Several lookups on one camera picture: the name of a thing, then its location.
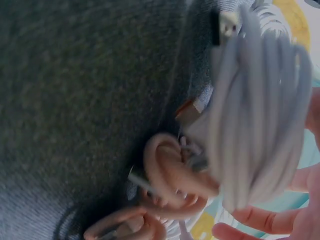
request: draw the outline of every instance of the gray carpet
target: gray carpet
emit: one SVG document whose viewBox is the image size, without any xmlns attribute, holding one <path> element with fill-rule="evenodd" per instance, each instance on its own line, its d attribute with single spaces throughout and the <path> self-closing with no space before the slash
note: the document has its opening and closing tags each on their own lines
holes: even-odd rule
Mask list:
<svg viewBox="0 0 320 240">
<path fill-rule="evenodd" d="M 77 240 L 126 204 L 146 140 L 209 84 L 222 2 L 0 2 L 0 240 Z"/>
</svg>

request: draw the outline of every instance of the white charging cable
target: white charging cable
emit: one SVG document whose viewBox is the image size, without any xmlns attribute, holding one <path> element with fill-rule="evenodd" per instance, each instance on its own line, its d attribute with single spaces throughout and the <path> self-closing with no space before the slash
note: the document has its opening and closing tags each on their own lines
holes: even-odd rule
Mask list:
<svg viewBox="0 0 320 240">
<path fill-rule="evenodd" d="M 257 16 L 243 7 L 240 14 L 243 34 L 226 43 L 203 117 L 208 165 L 228 211 L 267 201 L 288 186 L 299 163 L 311 96 L 306 50 L 284 34 L 261 36 Z"/>
<path fill-rule="evenodd" d="M 186 138 L 183 136 L 180 139 L 181 147 L 185 150 L 189 150 L 195 155 L 201 154 L 200 150 L 197 148 L 196 145 L 193 143 L 187 143 Z M 189 160 L 189 165 L 194 165 L 195 163 L 193 161 L 196 161 L 197 158 L 192 158 Z M 206 203 L 206 207 L 212 204 L 214 201 L 213 198 L 208 199 Z M 164 226 L 166 229 L 166 239 L 167 240 L 193 240 L 192 235 L 190 234 L 190 231 L 192 227 L 196 224 L 198 219 L 201 217 L 202 213 L 205 209 L 202 209 L 202 211 L 195 214 L 193 217 L 186 218 L 184 220 L 171 220 L 167 221 Z"/>
<path fill-rule="evenodd" d="M 292 40 L 289 23 L 276 5 L 263 3 L 253 9 L 253 12 L 259 18 L 261 34 L 264 34 L 266 31 L 274 31 L 277 36 L 285 34 Z"/>
</svg>

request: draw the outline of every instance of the gray fabric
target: gray fabric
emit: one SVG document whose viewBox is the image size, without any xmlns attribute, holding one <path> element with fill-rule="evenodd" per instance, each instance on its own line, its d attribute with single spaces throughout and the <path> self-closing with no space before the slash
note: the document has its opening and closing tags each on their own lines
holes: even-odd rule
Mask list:
<svg viewBox="0 0 320 240">
<path fill-rule="evenodd" d="M 209 84 L 212 6 L 0 2 L 0 240 L 80 239 L 126 204 L 145 141 Z"/>
<path fill-rule="evenodd" d="M 255 2 L 254 0 L 214 0 L 213 6 L 217 7 L 220 11 L 235 11 L 239 10 L 239 5 L 245 5 L 248 8 Z"/>
</svg>

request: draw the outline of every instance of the yellow pattern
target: yellow pattern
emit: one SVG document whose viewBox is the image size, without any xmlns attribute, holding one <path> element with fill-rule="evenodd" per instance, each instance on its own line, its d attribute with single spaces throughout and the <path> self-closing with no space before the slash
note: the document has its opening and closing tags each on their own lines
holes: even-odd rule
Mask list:
<svg viewBox="0 0 320 240">
<path fill-rule="evenodd" d="M 291 27 L 292 37 L 297 43 L 310 50 L 310 32 L 307 19 L 296 3 L 296 0 L 273 0 L 273 4 L 281 9 L 285 19 Z"/>
<path fill-rule="evenodd" d="M 210 214 L 204 212 L 193 226 L 190 233 L 194 240 L 213 240 L 215 238 L 212 236 L 211 229 L 214 224 L 214 218 Z"/>
</svg>

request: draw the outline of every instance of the finger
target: finger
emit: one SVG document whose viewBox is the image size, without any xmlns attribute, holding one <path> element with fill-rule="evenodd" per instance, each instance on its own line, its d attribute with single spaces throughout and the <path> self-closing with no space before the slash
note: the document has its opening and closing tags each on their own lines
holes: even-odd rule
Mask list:
<svg viewBox="0 0 320 240">
<path fill-rule="evenodd" d="M 291 184 L 287 187 L 287 190 L 293 192 L 308 193 L 308 177 L 313 166 L 297 169 Z"/>
<path fill-rule="evenodd" d="M 273 212 L 249 206 L 232 213 L 240 223 L 268 234 L 290 234 L 301 209 Z"/>
<path fill-rule="evenodd" d="M 313 133 L 316 146 L 320 149 L 320 110 L 313 116 L 312 127 L 309 130 Z"/>
<path fill-rule="evenodd" d="M 259 240 L 259 238 L 248 235 L 225 223 L 213 225 L 212 235 L 219 240 Z"/>
<path fill-rule="evenodd" d="M 305 120 L 305 128 L 313 132 L 315 117 L 320 114 L 320 87 L 313 87 L 308 114 Z"/>
<path fill-rule="evenodd" d="M 293 192 L 309 193 L 311 189 L 318 189 L 315 185 L 315 176 L 320 174 L 320 163 L 305 168 L 297 169 L 291 184 L 287 187 L 287 190 Z"/>
</svg>

